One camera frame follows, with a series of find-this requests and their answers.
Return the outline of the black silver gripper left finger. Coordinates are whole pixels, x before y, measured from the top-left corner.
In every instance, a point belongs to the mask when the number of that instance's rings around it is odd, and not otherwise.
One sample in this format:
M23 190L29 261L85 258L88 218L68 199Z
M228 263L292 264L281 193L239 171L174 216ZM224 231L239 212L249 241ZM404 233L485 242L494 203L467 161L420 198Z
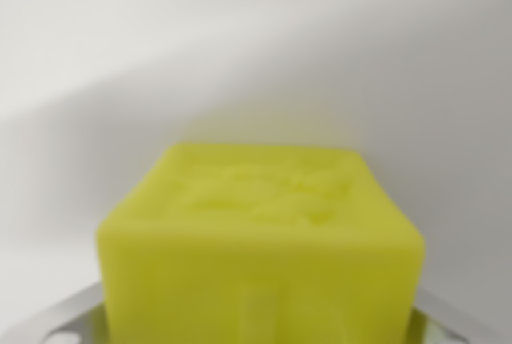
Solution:
M102 284L97 282L36 314L23 324L22 343L44 343L52 334L72 333L80 343L108 343Z

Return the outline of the black silver gripper right finger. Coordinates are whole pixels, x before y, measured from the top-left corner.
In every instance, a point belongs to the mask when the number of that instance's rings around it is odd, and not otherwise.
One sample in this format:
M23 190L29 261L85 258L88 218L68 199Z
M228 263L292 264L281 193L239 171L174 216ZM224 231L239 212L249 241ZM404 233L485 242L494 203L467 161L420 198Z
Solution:
M404 343L473 343L467 316L428 290L419 288Z

